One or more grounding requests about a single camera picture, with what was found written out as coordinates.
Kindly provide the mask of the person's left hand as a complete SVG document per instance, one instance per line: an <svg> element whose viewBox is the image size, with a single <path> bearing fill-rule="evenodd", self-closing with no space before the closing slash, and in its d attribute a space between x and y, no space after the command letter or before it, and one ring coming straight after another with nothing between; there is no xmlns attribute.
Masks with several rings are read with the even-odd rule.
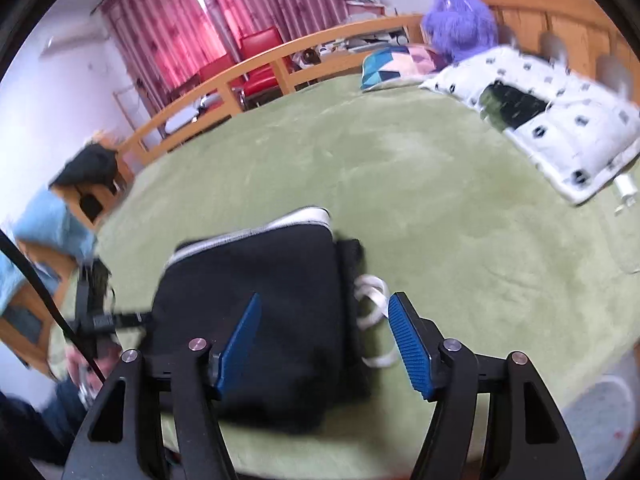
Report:
<svg viewBox="0 0 640 480"><path fill-rule="evenodd" d="M111 375L121 353L122 347L114 340L101 342L96 365L104 377ZM88 408L96 400L103 382L76 347L69 344L65 349L65 357L68 376L78 388L82 404Z"/></svg>

